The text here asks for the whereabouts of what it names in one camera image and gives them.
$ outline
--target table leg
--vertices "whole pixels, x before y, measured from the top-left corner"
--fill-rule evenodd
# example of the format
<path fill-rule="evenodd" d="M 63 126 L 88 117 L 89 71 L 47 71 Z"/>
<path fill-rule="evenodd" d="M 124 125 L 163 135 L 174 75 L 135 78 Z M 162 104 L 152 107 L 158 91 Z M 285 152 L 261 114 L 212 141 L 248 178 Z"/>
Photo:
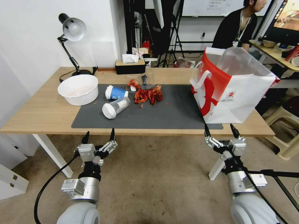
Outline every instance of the table leg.
<path fill-rule="evenodd" d="M 33 134 L 33 137 L 39 142 L 39 144 L 43 147 L 43 149 L 48 153 L 51 159 L 57 164 L 59 168 L 63 167 L 66 164 L 66 161 L 58 152 L 56 147 L 53 145 L 51 140 L 45 134 Z M 64 174 L 70 178 L 72 177 L 73 171 L 69 166 L 62 170 Z"/>
<path fill-rule="evenodd" d="M 259 62 L 263 63 L 266 57 L 267 57 L 266 54 L 262 54 L 261 58 L 259 59 Z"/>
<path fill-rule="evenodd" d="M 218 176 L 218 174 L 221 172 L 221 170 L 224 167 L 225 167 L 224 161 L 221 158 L 219 158 L 209 173 L 210 180 L 215 180 L 215 178 Z"/>

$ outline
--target person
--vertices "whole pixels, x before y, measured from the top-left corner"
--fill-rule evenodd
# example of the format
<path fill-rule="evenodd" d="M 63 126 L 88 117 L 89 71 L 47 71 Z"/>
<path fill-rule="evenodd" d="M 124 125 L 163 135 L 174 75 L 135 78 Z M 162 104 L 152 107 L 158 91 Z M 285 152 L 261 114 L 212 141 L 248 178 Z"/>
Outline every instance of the person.
<path fill-rule="evenodd" d="M 244 0 L 244 8 L 230 13 L 221 22 L 214 37 L 214 48 L 243 47 L 249 49 L 249 40 L 257 24 L 256 12 L 261 11 L 267 0 Z"/>

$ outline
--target gray desk mat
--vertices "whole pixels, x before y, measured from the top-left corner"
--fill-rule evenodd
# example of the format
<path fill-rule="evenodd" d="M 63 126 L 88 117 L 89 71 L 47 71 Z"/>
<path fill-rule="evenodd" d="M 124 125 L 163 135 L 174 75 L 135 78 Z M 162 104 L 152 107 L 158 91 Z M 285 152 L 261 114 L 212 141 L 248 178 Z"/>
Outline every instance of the gray desk mat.
<path fill-rule="evenodd" d="M 162 85 L 163 100 L 154 105 L 149 100 L 135 104 L 134 93 L 129 93 L 131 105 L 115 119 L 106 118 L 102 112 L 104 103 L 110 102 L 105 97 L 107 86 L 98 85 L 97 99 L 81 106 L 72 128 L 204 129 L 204 121 L 191 93 L 191 85 Z M 222 124 L 209 124 L 208 127 L 223 129 Z"/>

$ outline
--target food scraps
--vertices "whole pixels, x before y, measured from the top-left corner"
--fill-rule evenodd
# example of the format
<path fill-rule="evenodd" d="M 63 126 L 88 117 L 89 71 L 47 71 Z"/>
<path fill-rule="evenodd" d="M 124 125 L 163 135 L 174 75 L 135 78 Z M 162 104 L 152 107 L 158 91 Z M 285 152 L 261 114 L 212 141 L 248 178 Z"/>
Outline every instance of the food scraps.
<path fill-rule="evenodd" d="M 140 86 L 137 84 L 135 79 L 131 79 L 127 85 L 128 86 L 134 86 L 137 90 L 140 89 Z"/>
<path fill-rule="evenodd" d="M 154 89 L 150 90 L 140 89 L 135 93 L 134 100 L 136 104 L 143 103 L 147 99 L 149 99 L 149 103 L 152 105 L 155 104 L 156 101 L 161 101 L 163 99 L 161 86 L 157 85 Z"/>

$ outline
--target red and white paper bag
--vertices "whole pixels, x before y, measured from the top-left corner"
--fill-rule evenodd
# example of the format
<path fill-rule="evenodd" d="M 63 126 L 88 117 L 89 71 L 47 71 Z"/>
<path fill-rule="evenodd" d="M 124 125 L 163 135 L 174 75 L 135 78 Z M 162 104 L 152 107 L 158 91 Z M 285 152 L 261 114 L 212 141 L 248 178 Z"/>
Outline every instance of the red and white paper bag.
<path fill-rule="evenodd" d="M 190 79 L 207 124 L 243 123 L 277 82 L 272 72 L 242 48 L 206 48 Z"/>

